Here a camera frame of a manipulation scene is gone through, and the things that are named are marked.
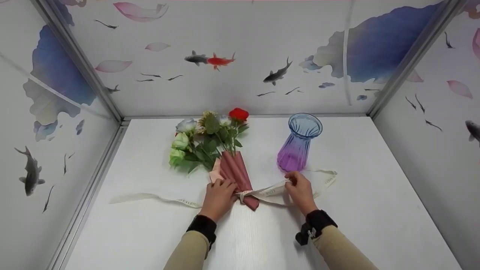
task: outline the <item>purple vase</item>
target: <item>purple vase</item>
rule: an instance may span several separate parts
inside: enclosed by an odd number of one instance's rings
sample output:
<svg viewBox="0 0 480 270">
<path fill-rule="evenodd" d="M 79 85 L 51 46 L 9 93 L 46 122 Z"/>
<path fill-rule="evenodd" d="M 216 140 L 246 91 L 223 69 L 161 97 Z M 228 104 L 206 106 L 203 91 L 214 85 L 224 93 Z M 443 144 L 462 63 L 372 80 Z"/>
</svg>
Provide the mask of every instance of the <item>purple vase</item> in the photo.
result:
<svg viewBox="0 0 480 270">
<path fill-rule="evenodd" d="M 297 113 L 288 120 L 290 136 L 276 157 L 277 165 L 286 172 L 301 171 L 307 164 L 310 141 L 323 130 L 318 118 L 307 113 Z"/>
</svg>

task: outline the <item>human hand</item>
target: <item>human hand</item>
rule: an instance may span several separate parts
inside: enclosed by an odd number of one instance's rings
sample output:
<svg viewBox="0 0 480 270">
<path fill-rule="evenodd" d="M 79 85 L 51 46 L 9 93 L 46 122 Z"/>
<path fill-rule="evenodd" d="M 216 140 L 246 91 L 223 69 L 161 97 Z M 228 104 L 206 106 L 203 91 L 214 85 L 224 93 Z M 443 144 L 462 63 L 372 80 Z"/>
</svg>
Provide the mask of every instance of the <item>human hand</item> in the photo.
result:
<svg viewBox="0 0 480 270">
<path fill-rule="evenodd" d="M 217 179 L 214 184 L 209 183 L 202 210 L 198 214 L 217 223 L 237 200 L 237 197 L 233 195 L 236 188 L 237 184 L 229 179 Z"/>
<path fill-rule="evenodd" d="M 285 188 L 304 216 L 317 210 L 318 207 L 313 200 L 312 184 L 303 174 L 295 171 L 285 174 L 285 178 L 289 178 L 291 182 L 285 183 Z"/>
</svg>

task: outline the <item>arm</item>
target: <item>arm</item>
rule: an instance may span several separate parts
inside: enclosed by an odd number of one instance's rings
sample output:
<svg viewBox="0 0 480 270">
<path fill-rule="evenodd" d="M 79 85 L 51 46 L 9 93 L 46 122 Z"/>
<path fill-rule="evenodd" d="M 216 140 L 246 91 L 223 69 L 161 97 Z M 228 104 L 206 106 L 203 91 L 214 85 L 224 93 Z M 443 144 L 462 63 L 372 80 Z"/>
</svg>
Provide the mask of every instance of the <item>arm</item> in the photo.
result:
<svg viewBox="0 0 480 270">
<path fill-rule="evenodd" d="M 237 184 L 230 180 L 217 180 L 207 185 L 202 210 L 182 236 L 164 270 L 202 270 L 216 239 L 216 223 L 237 200 L 233 195 L 236 188 Z"/>
<path fill-rule="evenodd" d="M 322 234 L 313 240 L 330 270 L 378 270 L 375 265 L 335 226 L 322 227 L 321 212 L 312 195 L 312 185 L 299 172 L 285 175 L 291 182 L 285 184 L 290 197 L 310 225 Z"/>
</svg>

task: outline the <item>black wrist strap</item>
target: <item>black wrist strap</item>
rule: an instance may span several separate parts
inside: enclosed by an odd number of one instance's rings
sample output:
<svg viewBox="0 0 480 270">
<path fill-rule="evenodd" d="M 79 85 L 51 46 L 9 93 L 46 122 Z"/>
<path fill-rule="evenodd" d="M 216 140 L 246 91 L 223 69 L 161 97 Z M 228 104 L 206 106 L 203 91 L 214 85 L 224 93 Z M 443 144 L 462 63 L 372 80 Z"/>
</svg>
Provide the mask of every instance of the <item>black wrist strap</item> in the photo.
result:
<svg viewBox="0 0 480 270">
<path fill-rule="evenodd" d="M 305 217 L 305 223 L 301 226 L 301 230 L 295 239 L 300 245 L 306 245 L 308 238 L 314 239 L 322 235 L 322 230 L 333 225 L 338 228 L 335 221 L 323 210 L 314 210 Z"/>
<path fill-rule="evenodd" d="M 209 247 L 209 250 L 210 250 L 212 248 L 213 243 L 215 243 L 215 240 L 216 240 L 215 230 L 216 230 L 215 221 L 211 220 L 206 216 L 196 215 L 193 218 L 192 223 L 188 227 L 187 232 L 197 231 L 203 234 L 208 239 L 208 242 L 210 243 L 210 247 Z"/>
</svg>

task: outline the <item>ribbon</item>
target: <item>ribbon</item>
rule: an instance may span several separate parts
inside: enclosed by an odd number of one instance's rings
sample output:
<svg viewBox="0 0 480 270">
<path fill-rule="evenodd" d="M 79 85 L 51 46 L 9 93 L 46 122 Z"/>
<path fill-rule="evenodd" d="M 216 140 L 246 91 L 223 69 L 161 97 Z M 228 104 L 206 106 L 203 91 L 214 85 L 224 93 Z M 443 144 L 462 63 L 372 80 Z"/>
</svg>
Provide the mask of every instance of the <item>ribbon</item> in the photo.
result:
<svg viewBox="0 0 480 270">
<path fill-rule="evenodd" d="M 327 171 L 327 170 L 314 170 L 308 172 L 318 172 L 321 173 L 321 177 L 312 181 L 312 191 L 313 191 L 313 198 L 317 198 L 320 194 L 326 190 L 336 179 L 337 172 L 335 171 Z M 290 180 L 285 180 L 279 182 L 275 185 L 271 185 L 266 188 L 262 188 L 259 190 L 250 190 L 250 191 L 243 191 L 235 193 L 236 196 L 239 197 L 240 202 L 243 202 L 244 198 L 247 196 L 253 196 L 263 202 L 272 203 L 280 206 L 291 206 L 293 202 L 291 202 L 289 196 L 287 195 L 285 190 L 285 183 L 290 182 Z M 179 202 L 191 208 L 202 208 L 201 203 L 191 202 L 189 200 L 183 198 L 167 198 L 168 196 L 160 195 L 157 193 L 134 193 L 134 194 L 125 194 L 120 196 L 115 196 L 110 200 L 110 204 L 116 203 L 123 203 L 129 201 L 137 201 L 143 199 L 158 199 L 164 202 Z"/>
</svg>

